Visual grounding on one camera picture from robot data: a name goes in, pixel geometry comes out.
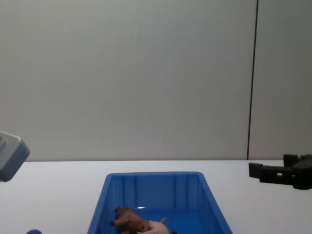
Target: white tabletop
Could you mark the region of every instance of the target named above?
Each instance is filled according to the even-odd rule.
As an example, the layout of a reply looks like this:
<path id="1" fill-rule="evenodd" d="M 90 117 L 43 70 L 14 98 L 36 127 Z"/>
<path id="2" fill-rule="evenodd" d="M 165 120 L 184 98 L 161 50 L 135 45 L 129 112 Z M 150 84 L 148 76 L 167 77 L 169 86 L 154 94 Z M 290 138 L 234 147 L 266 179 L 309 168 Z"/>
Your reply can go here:
<path id="1" fill-rule="evenodd" d="M 86 234 L 106 175 L 148 171 L 202 172 L 234 234 L 312 233 L 312 190 L 260 183 L 249 162 L 26 162 L 0 183 L 0 233 Z"/>

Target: blue object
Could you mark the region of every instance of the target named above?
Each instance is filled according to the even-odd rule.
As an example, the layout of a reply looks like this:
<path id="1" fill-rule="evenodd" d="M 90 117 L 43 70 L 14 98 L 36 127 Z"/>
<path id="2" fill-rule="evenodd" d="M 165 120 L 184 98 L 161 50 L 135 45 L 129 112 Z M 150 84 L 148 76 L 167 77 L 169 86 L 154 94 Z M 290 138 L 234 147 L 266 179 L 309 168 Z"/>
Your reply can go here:
<path id="1" fill-rule="evenodd" d="M 30 230 L 28 233 L 26 234 L 42 234 L 42 232 L 40 232 L 39 230 Z"/>
<path id="2" fill-rule="evenodd" d="M 166 226 L 177 234 L 232 234 L 198 172 L 107 175 L 88 234 L 118 234 L 109 225 L 118 206 L 131 207 L 147 220 L 167 216 Z"/>

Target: black vertical line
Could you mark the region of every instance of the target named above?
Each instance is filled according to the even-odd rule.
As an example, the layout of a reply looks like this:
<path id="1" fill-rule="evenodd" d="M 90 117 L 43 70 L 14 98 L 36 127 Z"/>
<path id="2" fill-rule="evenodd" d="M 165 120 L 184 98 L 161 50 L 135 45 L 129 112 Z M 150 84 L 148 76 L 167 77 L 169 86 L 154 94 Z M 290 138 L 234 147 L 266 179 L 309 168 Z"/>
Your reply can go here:
<path id="1" fill-rule="evenodd" d="M 251 86 L 251 91 L 250 91 L 250 105 L 249 105 L 247 160 L 249 160 L 250 123 L 252 119 L 253 89 L 254 89 L 254 58 L 255 58 L 255 44 L 257 41 L 258 6 L 259 6 L 259 0 L 257 0 L 256 2 L 256 9 L 255 9 L 254 41 L 253 41 L 253 71 L 252 71 L 252 86 Z"/>

